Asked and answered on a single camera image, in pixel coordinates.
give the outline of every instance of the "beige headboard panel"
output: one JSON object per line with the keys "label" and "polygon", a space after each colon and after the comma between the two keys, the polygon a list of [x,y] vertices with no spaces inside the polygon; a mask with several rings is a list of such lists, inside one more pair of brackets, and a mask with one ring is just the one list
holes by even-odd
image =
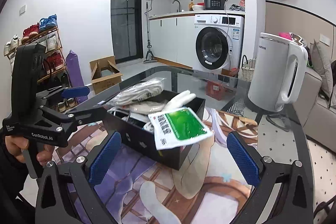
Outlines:
{"label": "beige headboard panel", "polygon": [[321,33],[331,40],[330,46],[323,44],[325,54],[330,60],[336,60],[336,45],[334,46],[336,27],[310,13],[281,4],[266,2],[265,32],[275,35],[278,35],[279,32],[293,32],[303,37],[308,45],[314,43],[314,39],[316,41],[320,40]]}

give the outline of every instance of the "wall switch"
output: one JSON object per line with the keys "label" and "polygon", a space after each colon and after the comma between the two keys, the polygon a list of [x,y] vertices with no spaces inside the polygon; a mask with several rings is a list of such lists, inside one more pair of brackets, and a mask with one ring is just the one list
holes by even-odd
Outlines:
{"label": "wall switch", "polygon": [[330,46],[330,38],[320,33],[320,41],[328,46]]}
{"label": "wall switch", "polygon": [[23,6],[20,8],[20,15],[22,15],[25,11],[26,11],[26,5],[23,5]]}

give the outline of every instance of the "green and white package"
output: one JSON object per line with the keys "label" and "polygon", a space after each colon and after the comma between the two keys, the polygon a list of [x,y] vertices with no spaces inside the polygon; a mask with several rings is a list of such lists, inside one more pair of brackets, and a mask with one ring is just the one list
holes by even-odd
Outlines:
{"label": "green and white package", "polygon": [[157,150],[197,143],[213,134],[189,107],[157,112],[148,117],[154,126]]}

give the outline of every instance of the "washing machine door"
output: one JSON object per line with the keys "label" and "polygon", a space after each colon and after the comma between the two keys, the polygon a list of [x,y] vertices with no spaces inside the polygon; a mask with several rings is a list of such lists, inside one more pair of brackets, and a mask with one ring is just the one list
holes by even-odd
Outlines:
{"label": "washing machine door", "polygon": [[222,31],[214,27],[203,28],[196,39],[196,54],[206,69],[218,69],[225,63],[229,51]]}

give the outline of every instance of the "mop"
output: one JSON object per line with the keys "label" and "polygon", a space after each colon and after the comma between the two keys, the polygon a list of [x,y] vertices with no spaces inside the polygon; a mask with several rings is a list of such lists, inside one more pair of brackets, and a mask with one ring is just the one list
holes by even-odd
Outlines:
{"label": "mop", "polygon": [[147,54],[146,54],[146,60],[144,60],[144,64],[147,64],[147,63],[153,63],[153,62],[157,62],[157,60],[154,59],[154,54],[151,50],[151,40],[150,40],[150,36],[149,36],[149,30],[148,30],[148,2],[146,2],[146,16],[147,16],[147,41],[148,41],[148,44],[147,44],[147,48],[148,48],[148,51],[147,51]]}

